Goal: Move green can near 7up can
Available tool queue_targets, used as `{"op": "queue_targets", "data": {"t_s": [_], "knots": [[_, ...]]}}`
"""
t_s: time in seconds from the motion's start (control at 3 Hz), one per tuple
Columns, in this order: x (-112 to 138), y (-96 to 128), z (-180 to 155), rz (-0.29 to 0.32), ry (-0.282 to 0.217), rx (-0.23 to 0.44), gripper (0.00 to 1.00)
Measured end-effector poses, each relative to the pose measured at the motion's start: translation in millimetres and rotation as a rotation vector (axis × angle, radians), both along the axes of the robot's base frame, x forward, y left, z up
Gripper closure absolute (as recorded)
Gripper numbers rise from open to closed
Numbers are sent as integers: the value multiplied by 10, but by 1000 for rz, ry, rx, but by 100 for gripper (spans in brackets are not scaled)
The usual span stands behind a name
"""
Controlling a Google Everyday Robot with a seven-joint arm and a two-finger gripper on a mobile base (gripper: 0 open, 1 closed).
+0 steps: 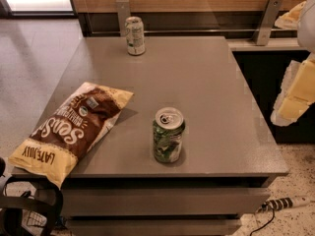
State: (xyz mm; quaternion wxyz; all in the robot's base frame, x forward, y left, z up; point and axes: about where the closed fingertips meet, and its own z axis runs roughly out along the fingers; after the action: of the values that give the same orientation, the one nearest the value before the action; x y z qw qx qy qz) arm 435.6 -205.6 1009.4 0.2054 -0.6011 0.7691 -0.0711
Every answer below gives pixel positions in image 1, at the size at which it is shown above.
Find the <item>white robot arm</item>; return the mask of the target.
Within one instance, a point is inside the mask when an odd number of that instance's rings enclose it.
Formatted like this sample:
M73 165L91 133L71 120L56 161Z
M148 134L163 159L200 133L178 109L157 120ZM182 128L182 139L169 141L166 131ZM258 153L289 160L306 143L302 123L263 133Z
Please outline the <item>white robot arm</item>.
M302 62L291 60L283 75L270 119L284 127L295 123L315 102L315 0L303 1L279 16L275 26L297 30L298 44L310 52Z

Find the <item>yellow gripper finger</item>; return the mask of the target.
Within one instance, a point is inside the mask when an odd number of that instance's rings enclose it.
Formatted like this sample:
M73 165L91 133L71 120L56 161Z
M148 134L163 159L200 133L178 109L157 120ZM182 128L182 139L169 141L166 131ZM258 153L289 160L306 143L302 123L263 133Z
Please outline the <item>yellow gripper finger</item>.
M292 60L285 70L281 92L274 103L271 121L285 127L295 123L315 102L315 54Z
M296 30L300 14L306 2L303 1L275 20L275 26L282 30Z

